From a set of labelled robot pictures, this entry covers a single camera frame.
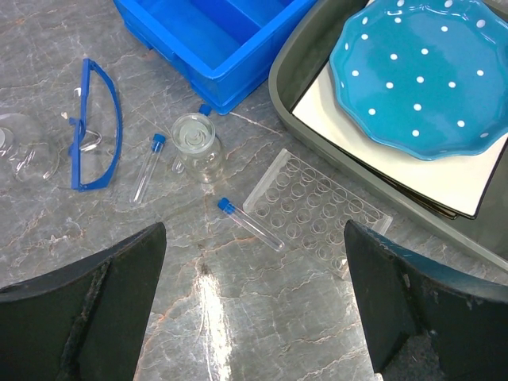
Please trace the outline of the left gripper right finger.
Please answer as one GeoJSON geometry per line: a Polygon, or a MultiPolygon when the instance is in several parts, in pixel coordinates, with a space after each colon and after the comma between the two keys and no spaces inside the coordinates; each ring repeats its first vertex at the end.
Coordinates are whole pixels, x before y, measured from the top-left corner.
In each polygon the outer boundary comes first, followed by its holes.
{"type": "Polygon", "coordinates": [[[440,264],[352,220],[352,285],[374,372],[426,334],[449,380],[507,378],[507,287],[440,264]]]}

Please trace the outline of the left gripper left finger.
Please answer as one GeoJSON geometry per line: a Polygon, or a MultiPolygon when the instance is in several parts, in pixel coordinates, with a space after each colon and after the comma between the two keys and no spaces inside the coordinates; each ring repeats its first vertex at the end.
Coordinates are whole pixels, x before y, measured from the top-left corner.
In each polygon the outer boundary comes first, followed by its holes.
{"type": "Polygon", "coordinates": [[[157,222],[1,289],[3,380],[131,380],[167,247],[157,222]]]}

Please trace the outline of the glass flask with stopper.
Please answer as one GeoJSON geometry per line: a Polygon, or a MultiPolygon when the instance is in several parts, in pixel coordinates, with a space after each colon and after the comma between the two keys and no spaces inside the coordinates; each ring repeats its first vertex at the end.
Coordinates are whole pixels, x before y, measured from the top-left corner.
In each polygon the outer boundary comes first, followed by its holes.
{"type": "Polygon", "coordinates": [[[1,115],[1,164],[21,183],[49,180],[60,163],[56,144],[24,114],[1,115]]]}

